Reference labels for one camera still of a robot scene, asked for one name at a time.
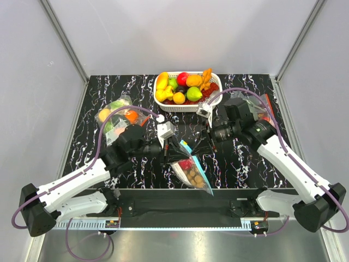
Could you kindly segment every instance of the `bag of fruit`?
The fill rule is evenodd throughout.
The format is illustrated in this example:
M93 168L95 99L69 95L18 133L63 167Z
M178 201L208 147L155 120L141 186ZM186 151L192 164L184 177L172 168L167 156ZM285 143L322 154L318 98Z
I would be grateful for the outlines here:
M180 142L180 148L191 154L192 150L185 141ZM171 164L176 176L188 187L203 189L213 195L212 188L206 178L206 175L198 161L197 156L191 156L189 159L180 160Z
M100 109L94 116L97 121L99 128L106 120L108 115L115 110L126 106L132 105L132 100L129 96L122 95L117 100L107 104L104 108ZM130 124L143 124L148 120L149 117L142 114L137 109L124 109L114 114L111 119L105 124L103 134L107 140L107 146L111 145L119 135L125 131L125 128Z

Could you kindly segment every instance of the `marble table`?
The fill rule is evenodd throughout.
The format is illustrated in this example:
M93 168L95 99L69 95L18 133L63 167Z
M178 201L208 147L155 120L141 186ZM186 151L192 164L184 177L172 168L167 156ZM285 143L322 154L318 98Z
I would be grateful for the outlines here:
M275 97L269 75L219 75L223 89L243 87L259 95L268 94L276 120L288 143L286 129L282 121L278 101ZM99 127L94 119L98 110L116 100L120 95L129 95L134 105L149 108L157 114L165 115L176 127L176 137L193 147L201 128L195 113L163 112L153 99L153 85L156 75L97 75L91 76L83 100L81 112L64 168L64 175L89 162L95 155ZM221 106L215 111L215 122L226 119L222 104L230 93L223 96ZM146 123L147 139L155 137L156 123L150 119ZM212 188L285 188L290 183L273 167L250 148L237 140L227 141L217 146L218 153L202 157L201 164ZM176 178L172 169L162 168L156 159L133 158L134 168L120 174L105 185L111 188L186 188Z

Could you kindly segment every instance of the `orange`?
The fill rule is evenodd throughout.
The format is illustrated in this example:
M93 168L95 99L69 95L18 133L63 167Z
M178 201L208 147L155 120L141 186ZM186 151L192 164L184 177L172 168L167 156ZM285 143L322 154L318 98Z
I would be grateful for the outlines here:
M175 93L172 98L177 105L181 105L185 102L185 96L180 92Z
M136 111L129 110L127 111L125 117L131 122L131 124L135 124L138 119L138 114Z

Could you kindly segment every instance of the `robotic arm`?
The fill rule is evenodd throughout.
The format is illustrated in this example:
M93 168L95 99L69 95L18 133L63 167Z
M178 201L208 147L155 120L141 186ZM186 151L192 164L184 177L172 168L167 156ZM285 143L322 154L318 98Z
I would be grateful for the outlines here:
M305 229L316 232L339 210L320 186L328 190L340 204L346 189L340 183L330 184L315 173L287 145L288 152L285 153L275 128L265 120L255 121L246 101L234 98L228 100L224 106L229 121L212 128L212 109L207 104L199 105L197 114L208 118L208 122L203 123L200 140L192 154L212 154L216 151L215 143L238 138L270 161L298 192L298 195L288 195L264 190L255 199L255 206L264 211L294 216ZM306 176L304 170L288 156L289 154L312 174L318 183Z
M304 228L311 232L317 231L338 212L336 203L324 194L320 186L328 190L340 204L346 193L345 188L339 183L332 185L316 174L288 146L286 146L288 153L285 154L279 138L275 135L274 127L265 120L255 121L245 101L240 98L230 99L224 106L229 121L218 127L212 127L212 108L208 104L199 104L197 114L208 120L203 122L200 139L192 154L212 154L216 152L216 143L238 138L269 160L292 183L299 194L287 195L263 190L254 199L254 208L295 216ZM84 170L90 163L38 188L32 184L23 187L20 206L36 197L21 210L30 235L33 237L42 235L51 230L57 222L76 216L101 212L106 216L112 215L118 205L112 190L105 188L91 195L74 196L96 183L132 169L132 157L156 157L162 165L188 158L179 149L170 122L159 124L157 129L158 138L146 141L144 129L130 125L96 161L94 160L93 167L88 171ZM317 184L288 157L289 153L316 177ZM49 190L64 181L66 183L55 190Z
M179 149L173 130L170 122L159 124L158 138L146 141L145 130L141 126L130 125L100 154L93 167L87 171L84 170L92 161L69 175L38 188L33 184L23 187L20 206L32 197L47 192L21 210L30 235L42 235L51 230L57 222L76 216L90 213L111 216L118 206L112 190L103 188L100 192L90 195L74 196L94 184L132 169L132 157L156 157L162 165L189 158ZM67 183L49 191L64 181Z

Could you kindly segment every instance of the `fruit basket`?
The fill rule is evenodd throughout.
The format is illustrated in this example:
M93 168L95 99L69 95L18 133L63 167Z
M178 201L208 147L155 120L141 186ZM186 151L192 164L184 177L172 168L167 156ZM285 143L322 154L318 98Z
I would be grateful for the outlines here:
M167 72L169 74L169 78L177 78L177 76L182 73L182 72ZM203 72L187 72L189 75L202 75ZM190 105L166 105L157 100L155 97L155 93L157 91L157 81L158 77L155 79L154 83L154 91L153 91L153 96L155 102L160 106L162 110L165 112L196 112L198 104L190 104ZM219 79L219 77L211 73L211 79L210 82L216 83L219 86L218 91L214 91L208 98L206 98L203 102L209 102L216 94L222 91L222 83ZM220 102L222 101L222 96L216 98L214 102L212 102L213 108L215 108Z

